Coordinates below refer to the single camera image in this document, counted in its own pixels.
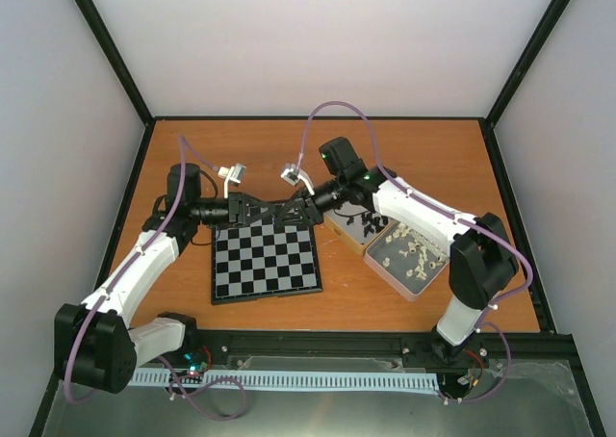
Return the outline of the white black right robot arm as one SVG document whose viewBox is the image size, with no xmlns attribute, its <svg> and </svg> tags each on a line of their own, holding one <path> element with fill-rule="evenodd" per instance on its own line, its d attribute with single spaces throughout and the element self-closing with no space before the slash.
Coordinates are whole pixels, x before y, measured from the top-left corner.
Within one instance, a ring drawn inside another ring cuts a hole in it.
<svg viewBox="0 0 616 437">
<path fill-rule="evenodd" d="M 531 284 L 532 265 L 509 242 L 499 217 L 463 213 L 411 187 L 382 164 L 367 167 L 344 137 L 323 144 L 320 154 L 332 178 L 318 186 L 299 163 L 283 167 L 281 178 L 296 191 L 276 224 L 321 224 L 326 212 L 348 202 L 407 225 L 442 249 L 449 258 L 452 297 L 431 340 L 442 362 L 451 362 L 488 311 Z"/>
</svg>

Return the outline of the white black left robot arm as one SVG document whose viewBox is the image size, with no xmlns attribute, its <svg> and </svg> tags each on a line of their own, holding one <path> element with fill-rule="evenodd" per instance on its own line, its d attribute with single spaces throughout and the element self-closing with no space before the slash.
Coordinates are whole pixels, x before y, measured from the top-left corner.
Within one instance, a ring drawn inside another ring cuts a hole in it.
<svg viewBox="0 0 616 437">
<path fill-rule="evenodd" d="M 195 318 L 164 312 L 132 327 L 131 321 L 153 284 L 191 243 L 201 225 L 240 228 L 275 213 L 274 204 L 246 193 L 223 198 L 201 194 L 201 170 L 176 164 L 167 175 L 167 192 L 116 270 L 80 304 L 64 304 L 54 319 L 54 374 L 117 394 L 136 368 L 169 353 L 179 362 L 200 351 Z"/>
</svg>

